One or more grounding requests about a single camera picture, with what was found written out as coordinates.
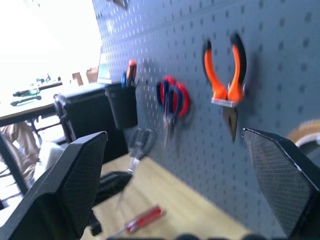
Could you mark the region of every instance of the orange pliers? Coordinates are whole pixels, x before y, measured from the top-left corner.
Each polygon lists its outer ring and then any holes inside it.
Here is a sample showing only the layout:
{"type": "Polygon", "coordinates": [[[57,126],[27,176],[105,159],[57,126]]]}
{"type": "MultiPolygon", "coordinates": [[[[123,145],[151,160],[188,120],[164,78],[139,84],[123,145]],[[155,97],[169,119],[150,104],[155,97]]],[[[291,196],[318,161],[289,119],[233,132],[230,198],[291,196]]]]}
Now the orange pliers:
{"type": "Polygon", "coordinates": [[[235,71],[228,91],[219,81],[212,62],[212,46],[208,40],[203,46],[203,68],[208,81],[212,85],[213,97],[211,102],[223,106],[223,119],[232,136],[236,139],[238,110],[237,104],[244,98],[244,79],[247,70],[247,58],[244,45],[237,33],[231,35],[232,52],[235,61],[235,71]]]}

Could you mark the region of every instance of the gray pegboard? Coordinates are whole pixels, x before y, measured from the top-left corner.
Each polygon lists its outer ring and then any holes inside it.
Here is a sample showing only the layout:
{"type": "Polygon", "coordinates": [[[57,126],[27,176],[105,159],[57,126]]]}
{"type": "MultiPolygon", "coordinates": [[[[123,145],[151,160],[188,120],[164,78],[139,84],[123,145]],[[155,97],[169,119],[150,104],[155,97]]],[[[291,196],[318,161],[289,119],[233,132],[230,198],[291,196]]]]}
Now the gray pegboard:
{"type": "Polygon", "coordinates": [[[124,11],[93,0],[111,78],[137,62],[138,122],[155,129],[150,156],[189,186],[266,237],[284,235],[258,186],[241,129],[287,135],[319,118],[320,2],[318,0],[131,0],[124,11]],[[247,55],[249,95],[240,104],[233,144],[221,107],[202,66],[204,39],[227,86],[234,74],[230,35],[237,31],[247,55]],[[184,83],[189,115],[179,120],[164,150],[156,82],[166,74],[184,83]]]}

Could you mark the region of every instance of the person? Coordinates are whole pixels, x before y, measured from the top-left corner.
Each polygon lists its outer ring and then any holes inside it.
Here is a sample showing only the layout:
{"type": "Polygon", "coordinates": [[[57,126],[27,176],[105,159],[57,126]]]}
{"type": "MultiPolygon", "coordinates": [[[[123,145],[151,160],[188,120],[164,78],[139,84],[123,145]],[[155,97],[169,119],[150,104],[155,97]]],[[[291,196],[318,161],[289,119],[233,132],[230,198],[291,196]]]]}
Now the person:
{"type": "Polygon", "coordinates": [[[0,131],[25,181],[27,184],[33,184],[39,148],[31,128],[22,121],[8,126],[2,126],[0,127],[0,131]],[[18,142],[24,152],[14,146],[14,141],[18,142]]]}

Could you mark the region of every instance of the tape roll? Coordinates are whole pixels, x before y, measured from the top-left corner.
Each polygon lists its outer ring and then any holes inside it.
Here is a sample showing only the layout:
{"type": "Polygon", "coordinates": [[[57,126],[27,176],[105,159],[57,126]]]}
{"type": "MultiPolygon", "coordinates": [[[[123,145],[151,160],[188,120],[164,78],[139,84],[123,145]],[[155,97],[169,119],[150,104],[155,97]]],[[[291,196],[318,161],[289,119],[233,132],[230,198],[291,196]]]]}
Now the tape roll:
{"type": "Polygon", "coordinates": [[[317,142],[320,145],[320,119],[302,123],[286,138],[291,140],[299,148],[311,142],[317,142]]]}

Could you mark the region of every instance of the red screwdriver handle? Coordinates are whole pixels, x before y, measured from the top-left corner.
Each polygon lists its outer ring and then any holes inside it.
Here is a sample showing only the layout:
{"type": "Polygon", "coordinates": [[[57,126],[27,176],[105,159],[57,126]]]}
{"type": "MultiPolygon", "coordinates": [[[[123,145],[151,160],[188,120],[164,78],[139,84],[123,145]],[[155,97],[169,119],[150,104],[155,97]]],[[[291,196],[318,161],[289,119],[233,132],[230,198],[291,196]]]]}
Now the red screwdriver handle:
{"type": "Polygon", "coordinates": [[[126,224],[126,232],[133,233],[137,231],[138,229],[148,225],[149,223],[157,220],[161,216],[164,215],[164,211],[157,205],[150,210],[142,213],[138,217],[136,217],[134,220],[132,220],[130,223],[126,224]]]}

